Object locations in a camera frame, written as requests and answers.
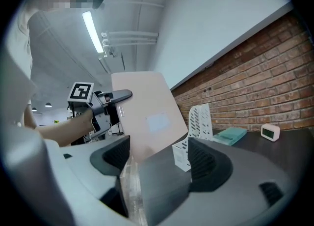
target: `red brick wall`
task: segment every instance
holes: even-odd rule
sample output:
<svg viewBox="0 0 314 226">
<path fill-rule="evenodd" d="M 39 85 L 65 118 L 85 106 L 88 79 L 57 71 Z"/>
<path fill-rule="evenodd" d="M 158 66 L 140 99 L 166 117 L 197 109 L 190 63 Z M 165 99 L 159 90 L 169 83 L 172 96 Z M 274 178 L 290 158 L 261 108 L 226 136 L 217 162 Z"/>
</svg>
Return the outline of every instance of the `red brick wall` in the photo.
<svg viewBox="0 0 314 226">
<path fill-rule="evenodd" d="M 172 91 L 185 122 L 209 103 L 213 128 L 314 126 L 314 51 L 290 12 Z"/>
</svg>

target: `ceiling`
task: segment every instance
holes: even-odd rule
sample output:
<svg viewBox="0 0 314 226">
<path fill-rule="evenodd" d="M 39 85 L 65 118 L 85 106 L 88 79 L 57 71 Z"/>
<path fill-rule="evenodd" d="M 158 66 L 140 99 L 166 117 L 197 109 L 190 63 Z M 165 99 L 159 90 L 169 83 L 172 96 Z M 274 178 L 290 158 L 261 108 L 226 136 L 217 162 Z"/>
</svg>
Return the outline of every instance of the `ceiling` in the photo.
<svg viewBox="0 0 314 226">
<path fill-rule="evenodd" d="M 102 9 L 92 11 L 100 41 L 101 32 L 147 31 L 158 33 L 163 8 L 126 3 L 141 0 L 105 0 Z M 142 0 L 165 5 L 167 0 Z M 95 90 L 111 90 L 111 75 L 98 61 L 98 53 L 82 18 L 86 9 L 63 9 L 38 12 L 29 21 L 33 57 L 31 79 L 37 85 L 32 106 L 39 112 L 67 107 L 67 97 L 74 82 L 93 82 Z M 154 52 L 154 45 L 120 46 L 125 71 L 143 71 Z M 122 72 L 121 56 L 116 58 L 112 72 Z"/>
</svg>

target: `digital clock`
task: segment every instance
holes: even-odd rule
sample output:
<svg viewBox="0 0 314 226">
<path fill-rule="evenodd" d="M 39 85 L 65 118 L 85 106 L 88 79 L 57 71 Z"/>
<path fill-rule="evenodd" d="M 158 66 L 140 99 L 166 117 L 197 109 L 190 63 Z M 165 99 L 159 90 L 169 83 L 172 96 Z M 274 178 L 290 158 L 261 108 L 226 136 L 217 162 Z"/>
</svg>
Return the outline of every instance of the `digital clock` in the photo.
<svg viewBox="0 0 314 226">
<path fill-rule="evenodd" d="M 279 139 L 279 133 L 280 128 L 271 124 L 264 124 L 261 128 L 261 135 L 270 141 Z"/>
</svg>

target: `pink panel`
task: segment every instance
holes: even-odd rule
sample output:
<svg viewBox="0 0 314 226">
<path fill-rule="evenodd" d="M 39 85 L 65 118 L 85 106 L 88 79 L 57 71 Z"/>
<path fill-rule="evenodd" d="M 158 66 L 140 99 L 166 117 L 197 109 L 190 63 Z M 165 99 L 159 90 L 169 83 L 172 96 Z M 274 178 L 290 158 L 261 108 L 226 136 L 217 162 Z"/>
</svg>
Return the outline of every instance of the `pink panel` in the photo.
<svg viewBox="0 0 314 226">
<path fill-rule="evenodd" d="M 161 73 L 124 72 L 111 75 L 112 89 L 131 90 L 133 96 L 117 105 L 131 154 L 136 162 L 161 151 L 187 133 L 180 110 Z M 121 116 L 119 106 L 123 108 Z"/>
</svg>

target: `ceiling light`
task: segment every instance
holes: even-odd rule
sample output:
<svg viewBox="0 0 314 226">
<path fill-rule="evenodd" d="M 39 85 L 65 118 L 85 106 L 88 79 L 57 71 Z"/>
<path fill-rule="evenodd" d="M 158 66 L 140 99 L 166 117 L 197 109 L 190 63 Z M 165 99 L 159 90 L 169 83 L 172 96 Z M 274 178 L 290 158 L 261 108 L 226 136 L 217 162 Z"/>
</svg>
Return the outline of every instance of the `ceiling light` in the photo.
<svg viewBox="0 0 314 226">
<path fill-rule="evenodd" d="M 98 53 L 103 53 L 103 47 L 99 41 L 95 26 L 94 26 L 94 22 L 93 22 L 93 18 L 92 18 L 92 14 L 90 11 L 84 12 L 83 13 L 83 19 L 86 25 L 86 28 L 88 30 L 88 33 L 90 35 L 90 38 L 93 41 L 93 44 L 97 50 Z"/>
</svg>

